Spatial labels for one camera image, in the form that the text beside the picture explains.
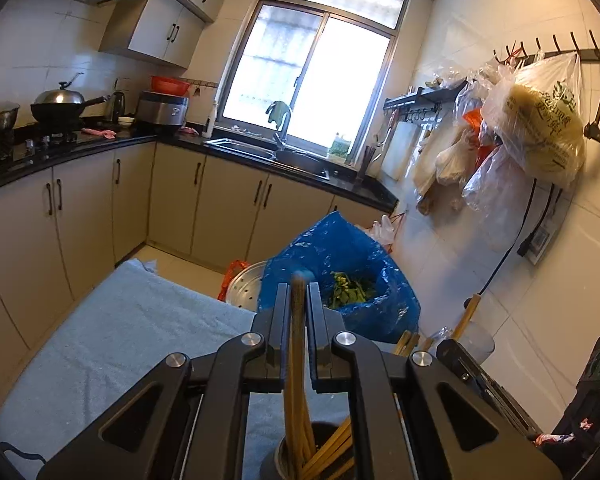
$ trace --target sink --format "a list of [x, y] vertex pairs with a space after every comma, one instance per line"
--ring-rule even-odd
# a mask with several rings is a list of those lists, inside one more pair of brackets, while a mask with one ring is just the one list
[[276, 162], [283, 164], [284, 166], [294, 168], [295, 170], [304, 173], [309, 173], [324, 180], [329, 179], [329, 172], [327, 171], [325, 163], [317, 158], [305, 155], [304, 153], [293, 152], [291, 150], [278, 150], [275, 155]]
[[275, 153], [266, 148], [254, 146], [253, 144], [247, 144], [246, 142], [240, 142], [239, 140], [233, 139], [216, 139], [208, 140], [205, 144], [215, 146], [216, 148], [222, 148], [223, 150], [229, 150], [230, 152], [243, 153], [245, 155], [257, 156], [258, 158], [264, 158], [265, 160], [273, 160]]

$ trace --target blue plastic bag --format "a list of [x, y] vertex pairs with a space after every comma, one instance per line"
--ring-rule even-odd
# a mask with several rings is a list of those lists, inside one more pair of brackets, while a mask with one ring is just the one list
[[278, 284], [289, 283], [298, 270], [314, 274], [324, 306], [330, 302], [335, 283], [332, 272], [375, 283], [374, 299], [338, 309], [347, 330], [387, 343], [397, 343], [405, 330], [417, 332], [420, 303], [404, 274], [378, 242], [339, 212], [325, 216], [267, 262], [258, 311], [273, 307]]

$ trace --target floor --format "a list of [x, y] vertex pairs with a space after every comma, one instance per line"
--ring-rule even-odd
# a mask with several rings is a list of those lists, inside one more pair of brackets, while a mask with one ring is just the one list
[[195, 290], [200, 294], [217, 298], [224, 275], [205, 269], [177, 256], [159, 251], [148, 245], [142, 247], [133, 258], [142, 263], [157, 261], [158, 275], [178, 285]]

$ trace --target window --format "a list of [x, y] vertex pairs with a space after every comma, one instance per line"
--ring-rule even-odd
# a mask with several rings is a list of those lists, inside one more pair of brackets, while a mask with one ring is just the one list
[[[219, 122], [351, 159], [368, 128], [406, 0], [260, 0], [224, 88]], [[287, 123], [269, 122], [282, 101]]]

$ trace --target window frame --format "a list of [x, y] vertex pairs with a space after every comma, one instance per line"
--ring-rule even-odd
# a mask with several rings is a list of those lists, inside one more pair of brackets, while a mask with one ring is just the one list
[[[360, 127], [358, 128], [356, 137], [352, 142], [349, 155], [347, 155], [346, 164], [353, 165], [356, 159], [358, 158], [359, 152], [361, 151], [362, 143], [365, 140], [366, 133], [368, 132], [369, 126], [371, 124], [373, 113], [378, 104], [378, 99], [382, 91], [382, 86], [384, 85], [389, 65], [394, 56], [398, 32], [400, 30], [400, 26], [402, 25], [402, 20], [404, 19], [408, 3], [409, 0], [403, 1], [402, 8], [400, 9], [400, 14], [398, 15], [398, 20], [395, 25], [395, 28], [390, 28], [385, 25], [382, 25], [381, 23], [374, 22], [373, 20], [354, 14], [353, 12], [337, 9], [336, 7], [327, 6], [325, 4], [318, 4], [308, 0], [258, 0], [258, 3], [256, 4], [253, 13], [251, 14], [249, 23], [245, 28], [242, 37], [240, 38], [240, 43], [238, 44], [238, 48], [235, 51], [235, 55], [231, 60], [229, 71], [224, 80], [224, 84], [222, 85], [220, 99], [218, 102], [217, 121], [219, 126], [229, 127], [232, 125], [237, 125], [240, 128], [245, 128], [254, 134], [258, 134], [269, 139], [272, 138], [272, 128], [265, 128], [257, 124], [247, 123], [245, 121], [227, 118], [224, 116], [224, 108], [226, 107], [226, 102], [234, 82], [235, 74], [238, 70], [238, 66], [240, 65], [240, 61], [242, 60], [242, 55], [244, 54], [244, 50], [251, 36], [251, 32], [253, 31], [255, 22], [258, 19], [258, 16], [263, 6], [266, 5], [300, 10], [302, 12], [308, 12], [322, 17], [320, 25], [318, 26], [318, 29], [315, 33], [313, 43], [306, 56], [304, 65], [302, 66], [301, 72], [298, 76], [298, 81], [296, 82], [294, 88], [294, 94], [290, 102], [290, 108], [292, 110], [298, 98], [298, 94], [302, 87], [302, 82], [304, 81], [304, 76], [306, 75], [309, 64], [311, 63], [315, 48], [318, 42], [320, 41], [320, 37], [322, 35], [322, 32], [324, 31], [324, 27], [327, 23], [327, 20], [329, 18], [342, 20], [344, 22], [352, 23], [359, 27], [366, 28], [367, 30], [371, 30], [376, 34], [380, 34], [381, 36], [384, 36], [389, 39], [389, 43], [384, 53], [384, 59], [382, 60], [382, 65], [380, 67], [380, 70], [378, 71], [378, 78], [376, 78], [376, 84], [374, 85], [373, 91], [371, 92], [371, 97], [369, 98], [369, 102], [366, 106], [365, 114], [362, 118], [362, 121], [360, 122]], [[300, 137], [288, 135], [286, 142], [294, 148], [299, 148], [300, 150], [305, 150], [315, 155], [327, 155], [327, 147], [321, 146], [320, 144], [315, 144], [314, 142], [309, 142], [308, 140], [301, 139]]]

